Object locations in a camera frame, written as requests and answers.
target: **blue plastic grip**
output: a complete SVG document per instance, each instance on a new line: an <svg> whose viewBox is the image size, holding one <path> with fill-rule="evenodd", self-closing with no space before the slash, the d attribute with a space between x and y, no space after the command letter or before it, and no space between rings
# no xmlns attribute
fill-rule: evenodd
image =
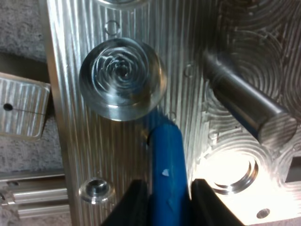
<svg viewBox="0 0 301 226"><path fill-rule="evenodd" d="M190 198L181 131L163 124L149 137L152 148L151 224L189 226Z"/></svg>

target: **counterbored hole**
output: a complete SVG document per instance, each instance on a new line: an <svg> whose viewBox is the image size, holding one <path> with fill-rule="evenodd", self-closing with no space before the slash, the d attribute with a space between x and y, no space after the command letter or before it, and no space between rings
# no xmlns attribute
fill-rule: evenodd
<svg viewBox="0 0 301 226"><path fill-rule="evenodd" d="M103 196L109 191L109 187L105 180L92 180L86 186L86 193L90 196Z"/></svg>
<svg viewBox="0 0 301 226"><path fill-rule="evenodd" d="M262 209L261 211L259 211L257 213L256 216L257 216L258 219L264 219L269 215L269 213L270 213L269 209Z"/></svg>
<svg viewBox="0 0 301 226"><path fill-rule="evenodd" d="M5 111L11 111L11 110L13 110L13 106L11 105L11 104L4 104L3 105L3 109L5 110Z"/></svg>
<svg viewBox="0 0 301 226"><path fill-rule="evenodd" d="M112 184L102 178L92 178L82 184L79 189L80 197L90 203L104 203L115 197L115 190Z"/></svg>

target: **gray fabric surface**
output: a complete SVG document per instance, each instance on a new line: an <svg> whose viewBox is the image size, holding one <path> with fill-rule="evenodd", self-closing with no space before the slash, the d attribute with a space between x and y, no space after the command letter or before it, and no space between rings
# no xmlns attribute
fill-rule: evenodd
<svg viewBox="0 0 301 226"><path fill-rule="evenodd" d="M38 0L0 0L0 52L45 61ZM62 168L54 116L49 116L41 140L26 142L0 137L0 172L49 170ZM0 226L68 226L70 215L29 218L21 222L0 211ZM298 226L301 219L262 224Z"/></svg>

